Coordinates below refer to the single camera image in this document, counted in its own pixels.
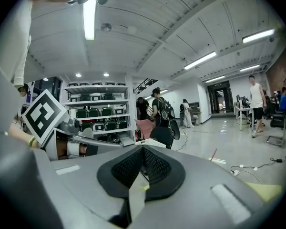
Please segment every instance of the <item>desk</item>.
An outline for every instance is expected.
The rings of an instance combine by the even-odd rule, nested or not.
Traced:
[[[243,111],[247,111],[247,116],[248,116],[248,112],[249,110],[252,110],[252,122],[254,122],[254,113],[253,113],[253,108],[238,108],[238,107],[235,107],[236,109],[236,120],[237,120],[237,123],[238,123],[238,111],[240,111],[240,127],[239,129],[242,130],[242,112]]]

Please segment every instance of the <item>ceiling light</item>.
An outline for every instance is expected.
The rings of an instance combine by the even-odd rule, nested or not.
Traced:
[[[270,36],[270,35],[273,35],[274,33],[275,33],[275,29],[271,29],[271,30],[267,30],[267,31],[262,31],[262,32],[259,32],[259,33],[257,33],[257,34],[254,34],[254,35],[244,37],[244,38],[243,38],[243,43],[251,42],[251,41],[260,39],[260,38],[262,38],[262,37],[265,37],[265,36]]]
[[[87,40],[94,40],[94,20],[95,20],[96,0],[88,0],[84,3],[84,29],[85,38]]]
[[[185,68],[186,70],[188,70],[188,69],[194,67],[195,65],[198,65],[198,64],[202,63],[203,61],[206,61],[206,60],[208,60],[208,59],[210,59],[210,58],[212,58],[212,57],[214,57],[214,56],[216,56],[216,53],[215,53],[215,52],[212,52],[212,53],[210,53],[210,54],[208,54],[208,55],[206,55],[206,56],[204,56],[204,57],[202,57],[202,58],[200,58],[200,59],[198,59],[198,60],[196,60],[196,61],[194,61],[194,62],[188,64],[188,65],[185,66],[184,68]]]
[[[260,65],[255,65],[255,66],[251,66],[251,67],[248,67],[248,68],[244,68],[244,69],[241,69],[240,71],[248,71],[248,70],[251,70],[251,69],[254,69],[254,68],[257,68],[259,67]]]
[[[222,78],[224,78],[224,77],[225,77],[225,76],[223,75],[223,76],[220,76],[220,77],[214,78],[214,79],[212,79],[212,80],[208,80],[208,81],[206,81],[205,83],[209,83],[209,82],[217,81],[217,80],[222,79]]]

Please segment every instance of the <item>black chair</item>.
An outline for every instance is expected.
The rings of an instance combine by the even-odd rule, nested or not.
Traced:
[[[173,134],[170,128],[157,126],[152,130],[150,138],[156,139],[159,143],[166,145],[166,148],[171,149],[173,144]]]
[[[273,144],[275,146],[282,146],[286,131],[286,115],[284,112],[276,112],[272,115],[272,120],[270,122],[271,127],[279,127],[283,128],[283,136],[272,136],[270,135],[267,139],[269,144]]]

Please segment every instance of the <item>white shelving unit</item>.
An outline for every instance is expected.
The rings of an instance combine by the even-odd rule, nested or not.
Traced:
[[[127,92],[132,91],[132,87],[129,86],[118,86],[118,85],[88,85],[88,86],[68,86],[62,89],[63,91],[67,91],[71,95],[79,95],[79,94],[92,94],[92,93],[113,93],[113,94],[123,94],[124,97],[127,97]],[[61,103],[63,106],[68,106],[70,108],[79,108],[84,106],[106,106],[106,105],[121,105],[129,103],[129,99],[120,99],[117,98],[115,100],[99,100],[99,101],[80,101],[80,102],[66,102]],[[131,128],[130,119],[135,118],[135,113],[127,113],[127,114],[114,114],[110,116],[98,116],[98,117],[87,117],[87,118],[78,118],[79,121],[85,120],[100,120],[107,118],[118,118],[118,117],[126,117],[128,127],[125,129],[115,129],[115,130],[104,130],[104,131],[93,131],[93,135],[105,135],[110,133],[118,133],[120,137],[120,141],[123,143],[123,146],[133,145],[135,143],[135,135],[134,129]]]

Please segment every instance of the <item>ceiling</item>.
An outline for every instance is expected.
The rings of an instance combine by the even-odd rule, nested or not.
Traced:
[[[112,30],[102,31],[103,23]],[[95,40],[85,40],[82,5],[36,3],[25,81],[61,75],[75,80],[77,72],[83,80],[102,80],[108,72],[116,81],[125,73],[138,81],[204,81],[256,64],[264,71],[286,45],[284,24],[263,0],[109,0],[97,6],[95,28]],[[272,42],[242,43],[270,28],[276,30]],[[184,70],[212,51],[212,60]]]

